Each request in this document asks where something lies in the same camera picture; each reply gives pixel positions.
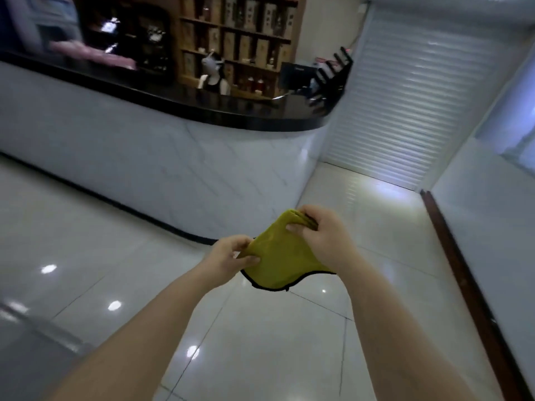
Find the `white marble counter front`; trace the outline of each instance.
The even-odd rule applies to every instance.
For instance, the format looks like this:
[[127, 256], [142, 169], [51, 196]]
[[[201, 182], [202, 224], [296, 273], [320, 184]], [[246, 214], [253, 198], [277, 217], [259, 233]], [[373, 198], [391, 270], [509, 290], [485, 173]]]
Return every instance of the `white marble counter front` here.
[[327, 128], [187, 121], [0, 62], [0, 151], [200, 237], [256, 236], [294, 207]]

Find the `person's right hand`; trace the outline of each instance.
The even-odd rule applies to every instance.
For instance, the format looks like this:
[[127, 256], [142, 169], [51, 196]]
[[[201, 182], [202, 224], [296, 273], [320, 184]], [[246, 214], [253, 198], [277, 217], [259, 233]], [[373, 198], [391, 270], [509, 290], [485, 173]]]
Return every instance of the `person's right hand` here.
[[322, 264], [337, 274], [343, 273], [355, 261], [357, 251], [342, 220], [334, 211], [317, 205], [304, 205], [298, 211], [313, 218], [318, 230], [298, 224], [289, 224], [286, 229], [301, 236]]

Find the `pink cloth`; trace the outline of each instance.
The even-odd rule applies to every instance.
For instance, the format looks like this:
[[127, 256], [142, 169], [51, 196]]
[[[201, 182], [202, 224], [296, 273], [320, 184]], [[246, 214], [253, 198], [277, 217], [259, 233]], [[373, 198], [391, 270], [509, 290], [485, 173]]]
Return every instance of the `pink cloth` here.
[[137, 69], [134, 59], [106, 53], [100, 49], [87, 46], [78, 40], [67, 40], [62, 42], [51, 41], [50, 49], [73, 59], [92, 60], [103, 65], [124, 67], [125, 69], [130, 70]]

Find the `yellow cloth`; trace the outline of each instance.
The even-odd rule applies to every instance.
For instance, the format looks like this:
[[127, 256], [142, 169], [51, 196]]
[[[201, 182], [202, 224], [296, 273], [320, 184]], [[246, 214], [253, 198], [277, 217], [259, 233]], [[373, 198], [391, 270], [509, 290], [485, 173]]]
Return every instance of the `yellow cloth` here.
[[318, 224], [310, 217], [288, 209], [269, 228], [262, 232], [238, 258], [258, 256], [260, 263], [242, 271], [256, 288], [288, 290], [304, 277], [315, 273], [333, 272], [313, 255], [303, 238], [286, 230], [289, 223], [299, 223], [317, 230]]

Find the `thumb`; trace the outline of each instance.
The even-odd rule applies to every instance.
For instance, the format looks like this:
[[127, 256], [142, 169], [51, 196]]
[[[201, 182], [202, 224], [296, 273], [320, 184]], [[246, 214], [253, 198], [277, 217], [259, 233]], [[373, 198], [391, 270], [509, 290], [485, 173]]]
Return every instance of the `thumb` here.
[[312, 229], [307, 228], [305, 225], [300, 225], [298, 223], [289, 223], [286, 225], [286, 229], [289, 230], [292, 234], [301, 236], [305, 242], [309, 243], [312, 235], [315, 233]]
[[257, 256], [246, 256], [241, 259], [235, 259], [234, 264], [238, 270], [243, 270], [247, 267], [254, 266], [260, 263], [260, 258]]

